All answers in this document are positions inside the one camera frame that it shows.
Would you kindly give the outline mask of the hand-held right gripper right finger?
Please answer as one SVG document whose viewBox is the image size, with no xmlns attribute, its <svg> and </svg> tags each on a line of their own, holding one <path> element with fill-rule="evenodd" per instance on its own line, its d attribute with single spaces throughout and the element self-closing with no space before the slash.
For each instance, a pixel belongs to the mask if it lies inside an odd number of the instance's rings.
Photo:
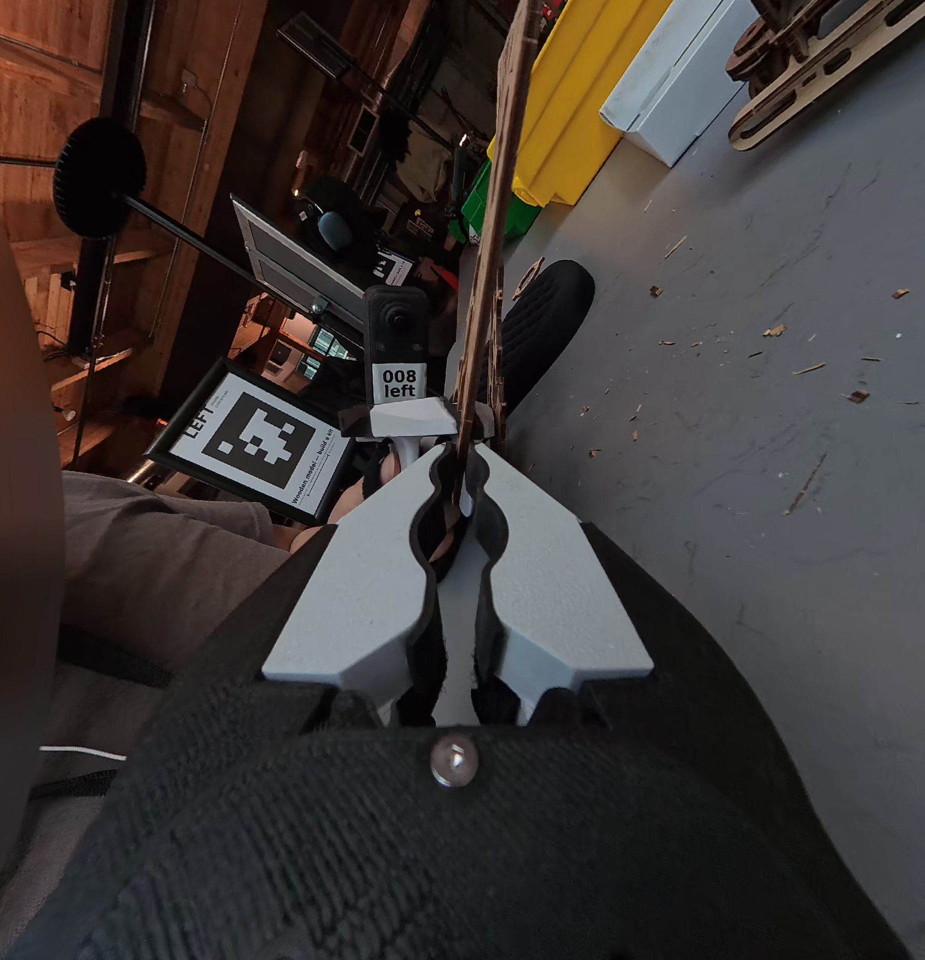
<svg viewBox="0 0 925 960">
<path fill-rule="evenodd" d="M 643 679 L 654 662 L 576 515 L 482 444 L 466 468 L 485 554 L 471 692 L 482 725 L 525 725 L 550 690 Z"/>
</svg>

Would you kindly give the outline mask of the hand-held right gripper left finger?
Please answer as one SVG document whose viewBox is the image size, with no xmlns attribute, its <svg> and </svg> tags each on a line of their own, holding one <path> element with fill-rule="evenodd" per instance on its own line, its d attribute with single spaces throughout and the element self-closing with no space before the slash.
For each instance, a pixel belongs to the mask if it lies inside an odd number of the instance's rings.
<svg viewBox="0 0 925 960">
<path fill-rule="evenodd" d="M 444 442 L 340 520 L 262 666 L 265 679 L 352 691 L 433 726 L 447 654 L 431 559 L 447 536 Z"/>
</svg>

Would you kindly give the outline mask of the perforated plywood panel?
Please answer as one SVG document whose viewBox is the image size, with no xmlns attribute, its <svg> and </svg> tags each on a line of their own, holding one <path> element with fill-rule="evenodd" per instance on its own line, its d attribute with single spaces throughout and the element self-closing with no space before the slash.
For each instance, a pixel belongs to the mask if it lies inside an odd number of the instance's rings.
<svg viewBox="0 0 925 960">
<path fill-rule="evenodd" d="M 494 150 L 471 297 L 466 314 L 463 351 L 456 378 L 454 488 L 451 502 L 459 507 L 470 450 L 470 430 L 479 374 L 493 317 L 497 268 L 502 263 L 518 147 L 525 117 L 532 69 L 539 49 L 541 1 L 520 1 L 498 61 Z"/>
</svg>

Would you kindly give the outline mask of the wooden mechanical model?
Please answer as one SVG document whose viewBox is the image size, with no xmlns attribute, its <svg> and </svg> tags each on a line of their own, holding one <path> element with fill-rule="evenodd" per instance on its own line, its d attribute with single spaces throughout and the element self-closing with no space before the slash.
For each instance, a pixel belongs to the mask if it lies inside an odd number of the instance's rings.
<svg viewBox="0 0 925 960">
<path fill-rule="evenodd" d="M 747 86 L 734 150 L 754 150 L 925 20 L 925 1 L 753 1 L 725 72 Z"/>
</svg>

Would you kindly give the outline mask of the person's left hand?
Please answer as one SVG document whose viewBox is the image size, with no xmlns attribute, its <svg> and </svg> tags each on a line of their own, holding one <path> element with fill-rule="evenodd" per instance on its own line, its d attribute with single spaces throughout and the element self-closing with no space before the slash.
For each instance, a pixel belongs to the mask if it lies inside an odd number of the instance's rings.
<svg viewBox="0 0 925 960">
<path fill-rule="evenodd" d="M 337 499 L 329 514 L 329 525 L 338 524 L 400 473 L 401 462 L 396 450 L 387 448 L 375 455 L 363 472 L 361 480 L 349 486 Z M 277 548 L 294 554 L 322 529 L 322 526 L 292 527 L 273 524 L 272 537 Z"/>
</svg>

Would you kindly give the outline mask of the grey monitor panel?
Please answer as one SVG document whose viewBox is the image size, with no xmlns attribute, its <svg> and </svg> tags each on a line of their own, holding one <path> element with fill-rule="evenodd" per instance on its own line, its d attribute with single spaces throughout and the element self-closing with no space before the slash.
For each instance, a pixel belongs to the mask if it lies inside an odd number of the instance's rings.
<svg viewBox="0 0 925 960">
<path fill-rule="evenodd" d="M 229 200 L 254 277 L 283 295 L 295 310 L 363 336 L 367 284 L 360 272 L 303 246 L 235 194 Z"/>
</svg>

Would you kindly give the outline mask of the framed marker sign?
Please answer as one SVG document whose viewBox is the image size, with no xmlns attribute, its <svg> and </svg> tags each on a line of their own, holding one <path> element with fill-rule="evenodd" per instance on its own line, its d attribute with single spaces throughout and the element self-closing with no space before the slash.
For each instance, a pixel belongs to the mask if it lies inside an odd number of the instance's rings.
<svg viewBox="0 0 925 960">
<path fill-rule="evenodd" d="M 222 357 L 145 458 L 307 526 L 328 522 L 356 441 L 290 391 Z"/>
</svg>

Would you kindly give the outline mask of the yellow plastic bin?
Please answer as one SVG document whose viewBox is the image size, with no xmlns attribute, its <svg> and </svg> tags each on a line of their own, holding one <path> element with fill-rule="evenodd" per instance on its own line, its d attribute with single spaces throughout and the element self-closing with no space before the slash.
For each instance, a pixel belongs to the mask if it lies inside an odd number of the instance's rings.
<svg viewBox="0 0 925 960">
<path fill-rule="evenodd" d="M 600 110 L 669 1 L 570 1 L 532 67 L 512 190 L 573 206 L 621 138 Z"/>
</svg>

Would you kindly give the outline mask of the hanging light panel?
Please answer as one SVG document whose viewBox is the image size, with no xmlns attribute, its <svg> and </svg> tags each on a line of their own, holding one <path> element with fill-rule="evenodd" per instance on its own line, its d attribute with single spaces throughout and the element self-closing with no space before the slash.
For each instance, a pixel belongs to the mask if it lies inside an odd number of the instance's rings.
<svg viewBox="0 0 925 960">
<path fill-rule="evenodd" d="M 355 70 L 352 55 L 304 11 L 279 27 L 277 36 L 330 80 L 340 82 Z"/>
</svg>

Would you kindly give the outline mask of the scattered wood chips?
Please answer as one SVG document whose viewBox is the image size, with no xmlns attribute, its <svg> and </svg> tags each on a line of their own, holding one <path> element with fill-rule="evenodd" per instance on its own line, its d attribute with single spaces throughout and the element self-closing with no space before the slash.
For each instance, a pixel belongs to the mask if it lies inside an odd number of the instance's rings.
<svg viewBox="0 0 925 960">
<path fill-rule="evenodd" d="M 591 469 L 636 507 L 664 490 L 744 515 L 758 491 L 768 510 L 796 497 L 804 474 L 829 462 L 847 430 L 864 437 L 885 407 L 913 407 L 920 361 L 910 294 L 893 298 L 847 279 L 839 256 L 798 255 L 761 282 L 742 254 L 720 262 L 702 246 L 629 306 L 595 348 Z"/>
</svg>

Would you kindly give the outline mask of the black round fan on pole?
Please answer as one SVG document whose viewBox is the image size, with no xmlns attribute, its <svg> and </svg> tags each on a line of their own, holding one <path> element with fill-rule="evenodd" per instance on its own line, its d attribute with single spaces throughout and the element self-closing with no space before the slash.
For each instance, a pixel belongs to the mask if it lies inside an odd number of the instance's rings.
<svg viewBox="0 0 925 960">
<path fill-rule="evenodd" d="M 81 239 L 108 241 L 139 213 L 174 238 L 225 267 L 241 280 L 289 306 L 288 294 L 256 278 L 203 237 L 145 202 L 147 162 L 141 142 L 115 120 L 97 116 L 78 126 L 53 169 L 52 196 L 65 227 Z"/>
</svg>

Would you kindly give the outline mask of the white box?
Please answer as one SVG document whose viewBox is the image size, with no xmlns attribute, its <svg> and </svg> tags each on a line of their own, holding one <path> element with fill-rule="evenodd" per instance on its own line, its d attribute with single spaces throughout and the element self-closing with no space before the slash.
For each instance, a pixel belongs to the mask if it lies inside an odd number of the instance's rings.
<svg viewBox="0 0 925 960">
<path fill-rule="evenodd" d="M 750 1 L 673 1 L 600 108 L 600 120 L 672 168 L 742 82 L 726 72 Z"/>
</svg>

